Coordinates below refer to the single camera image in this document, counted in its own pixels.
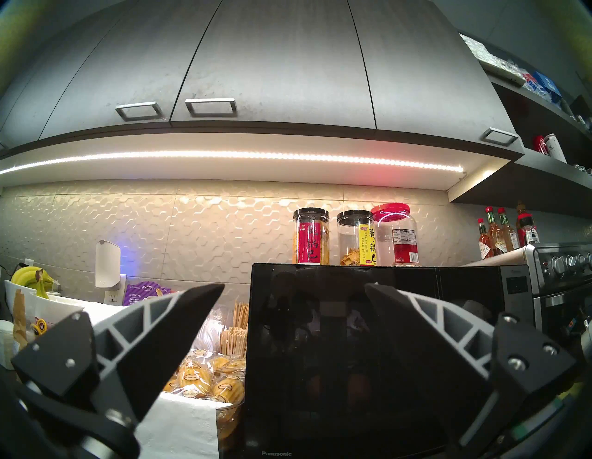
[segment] hexagonal tile backsplash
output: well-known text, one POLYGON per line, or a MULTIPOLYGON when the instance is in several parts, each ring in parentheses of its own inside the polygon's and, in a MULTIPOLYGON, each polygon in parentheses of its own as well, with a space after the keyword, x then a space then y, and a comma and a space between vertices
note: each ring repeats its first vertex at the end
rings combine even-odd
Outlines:
MULTIPOLYGON (((95 244, 107 239, 121 247, 121 270, 131 282, 155 280, 175 289, 224 282, 219 304, 232 307, 235 300, 249 300, 252 263, 290 262, 296 209, 329 211, 330 259, 337 264, 337 214, 393 200, 411 207, 424 266, 478 259, 477 218, 484 209, 449 204, 445 192, 215 180, 6 188, 0 198, 0 259, 12 269, 33 258, 62 283, 65 295, 101 301, 94 288, 95 244)), ((515 222, 515 210, 507 210, 515 222)), ((535 219, 543 242, 592 240, 591 221, 543 212, 535 219)))

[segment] open shelf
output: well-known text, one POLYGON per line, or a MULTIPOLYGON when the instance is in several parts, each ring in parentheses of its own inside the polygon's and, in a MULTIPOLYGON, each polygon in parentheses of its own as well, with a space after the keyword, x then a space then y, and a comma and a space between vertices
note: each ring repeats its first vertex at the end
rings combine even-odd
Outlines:
POLYGON ((592 218, 592 177, 549 156, 525 149, 510 162, 467 192, 455 203, 514 207, 527 203, 530 211, 592 218))
POLYGON ((526 88, 487 74, 525 147, 532 139, 554 133, 568 164, 592 168, 592 134, 567 113, 526 88))

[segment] cabinet handle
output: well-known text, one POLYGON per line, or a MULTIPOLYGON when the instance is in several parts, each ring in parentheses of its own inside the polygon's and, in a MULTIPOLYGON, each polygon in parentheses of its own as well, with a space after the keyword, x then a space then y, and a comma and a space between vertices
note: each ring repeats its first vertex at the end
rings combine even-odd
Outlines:
POLYGON ((506 131, 502 131, 501 129, 496 129, 495 127, 490 127, 487 131, 485 131, 483 133, 483 135, 481 136, 481 138, 483 140, 485 140, 486 142, 498 143, 500 145, 503 145, 503 146, 506 146, 507 147, 507 146, 510 146, 512 143, 514 143, 520 137, 518 135, 516 135, 516 134, 512 134, 511 132, 506 132, 506 131), (507 136, 510 139, 509 140, 506 140, 504 142, 504 141, 500 140, 500 134, 502 136, 507 136))
POLYGON ((133 120, 146 120, 146 119, 154 119, 153 116, 150 117, 130 117, 128 115, 125 114, 125 112, 123 111, 125 108, 134 108, 134 107, 152 107, 154 108, 154 111, 156 112, 156 115, 159 118, 164 118, 165 116, 162 114, 162 110, 160 109, 160 107, 158 106, 158 104, 156 102, 139 102, 137 104, 125 104, 125 105, 118 105, 115 107, 115 111, 117 113, 119 113, 119 116, 121 118, 123 118, 124 121, 133 121, 133 120))
POLYGON ((187 107, 187 110, 189 110, 189 113, 191 113, 192 116, 212 116, 212 115, 217 115, 217 116, 235 116, 236 115, 236 101, 234 99, 185 99, 185 106, 187 107), (232 109, 232 113, 220 113, 220 114, 213 114, 213 113, 196 113, 193 110, 193 104, 203 104, 203 103, 212 103, 212 102, 216 102, 216 103, 228 103, 230 104, 230 108, 232 109))

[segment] led light strip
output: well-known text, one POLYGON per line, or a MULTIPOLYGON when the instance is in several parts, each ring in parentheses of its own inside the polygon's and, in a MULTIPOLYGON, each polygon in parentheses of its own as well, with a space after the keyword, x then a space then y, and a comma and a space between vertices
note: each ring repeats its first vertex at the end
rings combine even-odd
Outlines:
POLYGON ((313 155, 308 153, 259 153, 259 152, 213 152, 213 151, 190 151, 190 152, 126 152, 126 153, 99 153, 96 155, 72 156, 71 158, 49 159, 47 161, 33 162, 14 166, 0 171, 0 175, 9 172, 22 171, 23 169, 49 166, 80 161, 92 161, 100 159, 128 159, 128 158, 238 158, 238 159, 288 159, 296 161, 326 161, 355 164, 379 164, 385 166, 400 166, 408 168, 435 169, 438 171, 463 172, 460 166, 445 166, 442 164, 425 164, 412 161, 398 161, 396 159, 361 158, 359 156, 337 156, 337 155, 313 155))

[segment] electrical outlet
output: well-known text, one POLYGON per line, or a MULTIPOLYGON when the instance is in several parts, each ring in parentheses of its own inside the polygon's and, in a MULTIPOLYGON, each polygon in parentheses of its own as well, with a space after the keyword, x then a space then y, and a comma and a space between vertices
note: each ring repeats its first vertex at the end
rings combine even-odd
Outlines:
POLYGON ((104 304, 112 304, 113 306, 122 306, 123 297, 126 294, 126 275, 120 274, 119 288, 117 290, 105 290, 104 304))

